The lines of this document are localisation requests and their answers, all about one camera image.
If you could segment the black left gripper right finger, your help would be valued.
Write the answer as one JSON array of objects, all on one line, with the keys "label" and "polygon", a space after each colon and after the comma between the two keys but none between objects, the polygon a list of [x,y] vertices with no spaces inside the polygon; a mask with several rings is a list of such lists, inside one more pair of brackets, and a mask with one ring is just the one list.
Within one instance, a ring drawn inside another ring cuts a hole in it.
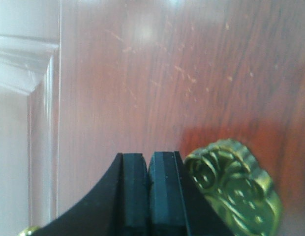
[{"label": "black left gripper right finger", "polygon": [[149,177],[151,235],[233,234],[197,189],[179,152],[155,152]]}]

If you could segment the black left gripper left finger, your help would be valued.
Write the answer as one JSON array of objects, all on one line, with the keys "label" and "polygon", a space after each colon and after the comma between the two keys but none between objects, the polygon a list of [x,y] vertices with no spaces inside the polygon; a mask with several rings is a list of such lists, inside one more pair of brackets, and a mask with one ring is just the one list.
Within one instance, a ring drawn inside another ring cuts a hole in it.
[{"label": "black left gripper left finger", "polygon": [[100,181],[36,236],[147,236],[148,173],[140,153],[118,153]]}]

